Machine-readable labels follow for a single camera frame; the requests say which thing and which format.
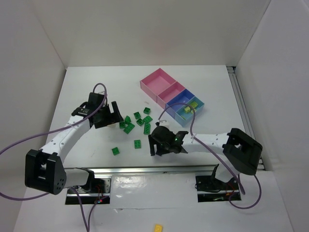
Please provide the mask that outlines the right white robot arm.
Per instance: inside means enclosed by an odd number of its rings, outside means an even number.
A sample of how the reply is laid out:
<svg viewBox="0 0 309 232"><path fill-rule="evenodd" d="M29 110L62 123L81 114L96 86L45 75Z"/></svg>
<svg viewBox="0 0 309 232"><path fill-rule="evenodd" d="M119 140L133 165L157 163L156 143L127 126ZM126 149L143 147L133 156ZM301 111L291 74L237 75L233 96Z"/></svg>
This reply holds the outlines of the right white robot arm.
<svg viewBox="0 0 309 232"><path fill-rule="evenodd" d="M148 135L151 156L165 154L211 153L219 161L213 178L224 183L239 174L256 175L263 150L262 145L240 129L232 128L221 134L173 133L157 126Z"/></svg>

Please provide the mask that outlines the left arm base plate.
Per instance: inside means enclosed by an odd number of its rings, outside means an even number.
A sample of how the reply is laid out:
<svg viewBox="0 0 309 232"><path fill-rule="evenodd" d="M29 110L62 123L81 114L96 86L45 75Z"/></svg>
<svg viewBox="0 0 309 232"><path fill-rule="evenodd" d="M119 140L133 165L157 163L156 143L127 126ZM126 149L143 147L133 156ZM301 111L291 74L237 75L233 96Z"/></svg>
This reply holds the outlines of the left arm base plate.
<svg viewBox="0 0 309 232"><path fill-rule="evenodd" d="M111 180L112 179L107 176L96 178L90 191L85 191L82 187L75 187L79 193L82 204L109 204Z"/></svg>

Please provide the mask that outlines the green sloped lego brick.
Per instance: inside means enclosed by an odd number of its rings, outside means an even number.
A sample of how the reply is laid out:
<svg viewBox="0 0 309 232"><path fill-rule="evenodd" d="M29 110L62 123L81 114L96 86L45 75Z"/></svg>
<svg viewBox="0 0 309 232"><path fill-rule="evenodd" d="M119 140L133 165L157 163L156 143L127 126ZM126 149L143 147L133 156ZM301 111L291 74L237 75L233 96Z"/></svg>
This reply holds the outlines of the green sloped lego brick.
<svg viewBox="0 0 309 232"><path fill-rule="evenodd" d="M124 122L125 122L125 124L128 125L129 123L131 123L131 118L129 116L126 116L125 119L124 119Z"/></svg>

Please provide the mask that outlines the long yellow-green lego brick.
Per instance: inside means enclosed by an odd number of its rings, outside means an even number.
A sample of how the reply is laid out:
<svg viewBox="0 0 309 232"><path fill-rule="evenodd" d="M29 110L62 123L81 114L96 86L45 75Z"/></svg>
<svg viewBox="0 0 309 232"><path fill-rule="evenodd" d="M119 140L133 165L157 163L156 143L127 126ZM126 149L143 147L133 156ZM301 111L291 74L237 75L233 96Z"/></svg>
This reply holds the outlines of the long yellow-green lego brick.
<svg viewBox="0 0 309 232"><path fill-rule="evenodd" d="M184 111L185 111L185 113L189 113L189 112L191 112L191 108L189 106L187 106L187 107L184 108Z"/></svg>

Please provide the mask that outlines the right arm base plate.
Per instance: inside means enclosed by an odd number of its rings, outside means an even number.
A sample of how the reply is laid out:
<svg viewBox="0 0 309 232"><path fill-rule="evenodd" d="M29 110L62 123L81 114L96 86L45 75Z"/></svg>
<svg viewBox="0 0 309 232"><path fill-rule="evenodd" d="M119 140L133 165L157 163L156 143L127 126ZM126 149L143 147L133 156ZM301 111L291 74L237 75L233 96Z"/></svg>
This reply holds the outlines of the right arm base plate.
<svg viewBox="0 0 309 232"><path fill-rule="evenodd" d="M229 198L232 201L241 200L239 185L234 178L224 183L210 175L199 175L196 176L195 189L199 203L224 202L229 201Z"/></svg>

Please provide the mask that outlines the green lego brick top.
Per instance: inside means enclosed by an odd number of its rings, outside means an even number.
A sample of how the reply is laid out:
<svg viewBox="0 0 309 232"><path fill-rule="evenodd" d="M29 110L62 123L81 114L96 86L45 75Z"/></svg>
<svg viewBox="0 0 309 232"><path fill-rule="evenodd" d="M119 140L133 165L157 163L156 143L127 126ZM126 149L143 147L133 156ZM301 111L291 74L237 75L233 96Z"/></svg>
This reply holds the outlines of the green lego brick top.
<svg viewBox="0 0 309 232"><path fill-rule="evenodd" d="M151 109L148 108L148 107L145 107L144 110L143 110L143 113L146 114L146 115L149 115L151 112Z"/></svg>

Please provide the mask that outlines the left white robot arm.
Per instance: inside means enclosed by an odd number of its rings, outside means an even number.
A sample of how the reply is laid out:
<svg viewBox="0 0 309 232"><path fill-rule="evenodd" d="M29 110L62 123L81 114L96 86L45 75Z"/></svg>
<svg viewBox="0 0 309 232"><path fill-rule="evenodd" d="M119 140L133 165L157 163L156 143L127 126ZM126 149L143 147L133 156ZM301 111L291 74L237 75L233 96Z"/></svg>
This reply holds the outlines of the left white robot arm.
<svg viewBox="0 0 309 232"><path fill-rule="evenodd" d="M65 158L91 128L103 128L123 120L116 102L108 103L103 94L91 92L88 101L71 114L65 129L39 150L26 154L25 185L53 195L63 189L81 187L90 192L98 182L87 168L65 169Z"/></svg>

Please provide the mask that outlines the pink and blue sorting tray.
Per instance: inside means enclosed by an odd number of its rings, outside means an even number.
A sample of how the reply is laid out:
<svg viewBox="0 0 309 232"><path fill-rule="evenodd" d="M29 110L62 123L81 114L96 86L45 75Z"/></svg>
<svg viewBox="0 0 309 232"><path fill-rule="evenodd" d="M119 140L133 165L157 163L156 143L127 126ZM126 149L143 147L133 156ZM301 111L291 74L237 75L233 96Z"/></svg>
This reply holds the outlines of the pink and blue sorting tray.
<svg viewBox="0 0 309 232"><path fill-rule="evenodd" d="M204 107L204 102L161 68L140 80L140 88L182 127ZM197 108L192 108L191 102L197 102ZM189 113L184 111L187 106L191 108Z"/></svg>

